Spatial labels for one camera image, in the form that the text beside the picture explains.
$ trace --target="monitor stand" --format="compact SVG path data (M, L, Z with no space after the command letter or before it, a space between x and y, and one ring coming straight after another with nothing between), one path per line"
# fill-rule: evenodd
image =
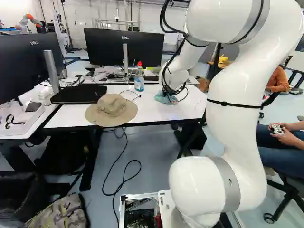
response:
M124 76L128 76L128 44L123 44L123 70Z

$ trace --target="water bottle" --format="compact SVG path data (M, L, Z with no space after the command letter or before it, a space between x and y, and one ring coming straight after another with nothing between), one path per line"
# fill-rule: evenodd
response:
M136 75L134 78L134 88L141 92L144 90L144 78L142 75L142 62L138 61L137 63L137 71L136 71Z

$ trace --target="game controller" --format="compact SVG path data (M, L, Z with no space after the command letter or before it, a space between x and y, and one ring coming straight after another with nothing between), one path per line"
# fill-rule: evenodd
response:
M284 134L284 130L281 125L278 124L271 125L270 129L274 134Z

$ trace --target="person's hand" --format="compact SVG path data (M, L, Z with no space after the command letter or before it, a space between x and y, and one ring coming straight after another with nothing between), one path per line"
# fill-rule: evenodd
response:
M283 127L284 134L272 134L270 133L271 136L277 138L281 143L288 145L288 146L295 146L298 147L300 142L302 140L298 139L295 137L293 134L290 133L286 128Z
M290 124L288 124L288 123L271 123L271 124L268 126L268 130L269 130L269 131L272 131L272 130L271 130L271 126L274 125L274 124L278 124L278 125L280 125L280 126L286 128L287 130L291 131Z

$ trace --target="orange shirt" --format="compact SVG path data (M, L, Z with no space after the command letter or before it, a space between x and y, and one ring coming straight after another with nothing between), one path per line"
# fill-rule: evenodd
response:
M280 66L271 75L266 89L271 92L286 92L289 91L289 83L285 71Z

